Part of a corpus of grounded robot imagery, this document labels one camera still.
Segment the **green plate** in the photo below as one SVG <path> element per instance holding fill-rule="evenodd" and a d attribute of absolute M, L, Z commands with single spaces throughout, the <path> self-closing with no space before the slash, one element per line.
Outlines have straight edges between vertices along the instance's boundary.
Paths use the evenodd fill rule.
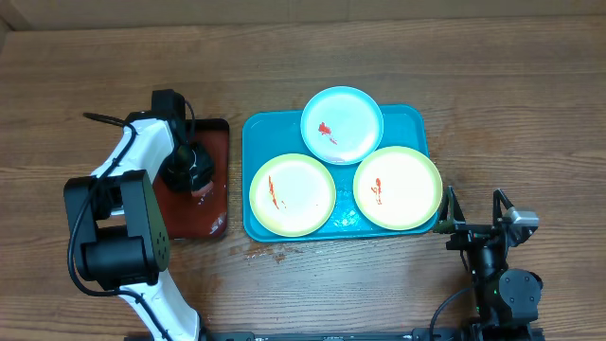
<path fill-rule="evenodd" d="M 286 153 L 259 168 L 249 202 L 263 227 L 281 237 L 297 238 L 328 221 L 336 205 L 336 186 L 328 169 L 315 158 Z"/>
<path fill-rule="evenodd" d="M 354 201 L 373 224 L 395 231 L 428 222 L 443 193 L 436 165 L 414 149 L 392 146 L 371 153 L 353 177 Z"/>

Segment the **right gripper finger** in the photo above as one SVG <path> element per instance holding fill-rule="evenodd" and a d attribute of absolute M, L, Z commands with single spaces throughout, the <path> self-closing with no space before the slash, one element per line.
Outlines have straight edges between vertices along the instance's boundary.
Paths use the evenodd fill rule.
<path fill-rule="evenodd" d="M 456 199 L 454 188 L 448 186 L 444 190 L 433 231 L 435 233 L 457 233 L 465 224 L 466 220 Z"/>
<path fill-rule="evenodd" d="M 496 189 L 492 195 L 492 224 L 497 225 L 499 220 L 503 218 L 502 208 L 509 210 L 513 204 L 507 195 L 500 189 Z"/>

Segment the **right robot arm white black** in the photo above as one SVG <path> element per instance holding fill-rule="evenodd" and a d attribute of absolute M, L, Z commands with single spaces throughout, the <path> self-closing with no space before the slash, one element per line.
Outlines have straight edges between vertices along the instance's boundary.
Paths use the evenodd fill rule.
<path fill-rule="evenodd" d="M 532 329 L 544 287 L 535 273 L 511 268 L 508 251 L 526 242 L 539 227 L 532 210 L 517 208 L 496 189 L 492 194 L 492 222 L 469 224 L 448 187 L 442 198 L 436 233 L 446 234 L 448 250 L 457 251 L 472 284 L 446 298 L 434 312 L 427 331 L 430 340 L 543 340 L 543 331 Z M 472 293 L 478 316 L 448 332 L 437 332 L 444 309 L 459 297 Z"/>

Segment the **round orange green sponge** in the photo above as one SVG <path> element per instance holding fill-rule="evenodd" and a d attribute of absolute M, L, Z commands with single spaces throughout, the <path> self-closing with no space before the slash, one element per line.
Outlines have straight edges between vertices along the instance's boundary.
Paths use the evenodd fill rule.
<path fill-rule="evenodd" d="M 214 183 L 212 181 L 208 182 L 206 185 L 201 187 L 200 189 L 193 190 L 191 195 L 193 197 L 204 197 L 206 196 L 214 187 Z"/>

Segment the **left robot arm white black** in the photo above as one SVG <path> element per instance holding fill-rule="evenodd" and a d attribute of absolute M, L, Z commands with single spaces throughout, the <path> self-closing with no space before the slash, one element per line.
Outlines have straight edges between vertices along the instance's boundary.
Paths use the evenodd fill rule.
<path fill-rule="evenodd" d="M 87 118 L 114 124 L 123 136 L 101 166 L 64 185 L 69 276 L 88 296 L 126 301 L 152 340 L 206 340 L 200 315 L 169 273 L 169 233 L 152 188 L 179 149 L 190 147 L 185 120 L 152 111 Z"/>

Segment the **light blue plate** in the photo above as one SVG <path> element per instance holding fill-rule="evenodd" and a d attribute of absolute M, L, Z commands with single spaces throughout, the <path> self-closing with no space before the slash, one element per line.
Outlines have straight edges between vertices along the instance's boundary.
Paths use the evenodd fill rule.
<path fill-rule="evenodd" d="M 333 165 L 356 164 L 373 153 L 382 140 L 383 126 L 376 101 L 349 86 L 334 86 L 314 95 L 300 119 L 305 145 Z"/>

